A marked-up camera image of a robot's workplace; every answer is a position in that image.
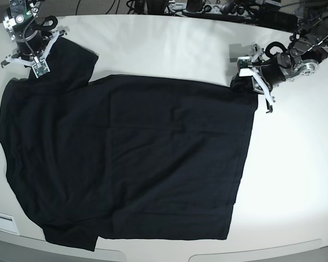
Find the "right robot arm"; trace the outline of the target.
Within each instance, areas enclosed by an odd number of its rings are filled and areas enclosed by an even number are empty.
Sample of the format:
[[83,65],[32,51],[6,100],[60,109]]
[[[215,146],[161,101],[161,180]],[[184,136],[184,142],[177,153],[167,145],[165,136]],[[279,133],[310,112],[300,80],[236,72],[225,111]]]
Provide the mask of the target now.
[[3,26],[10,40],[17,45],[17,51],[1,62],[5,67],[11,63],[30,67],[38,75],[50,71],[47,57],[59,37],[67,34],[57,30],[58,19],[48,16],[37,22],[42,1],[10,1],[3,17]]

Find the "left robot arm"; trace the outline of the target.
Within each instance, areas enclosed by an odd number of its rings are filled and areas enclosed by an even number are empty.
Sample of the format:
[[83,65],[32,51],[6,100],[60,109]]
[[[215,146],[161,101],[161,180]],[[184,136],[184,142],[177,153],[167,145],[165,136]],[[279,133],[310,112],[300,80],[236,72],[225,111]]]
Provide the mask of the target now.
[[274,87],[314,74],[328,58],[328,4],[302,22],[289,39],[288,47],[277,41],[265,49],[254,44],[249,56],[237,58],[238,76],[251,77],[253,90],[265,97],[268,114],[276,102],[271,95]]

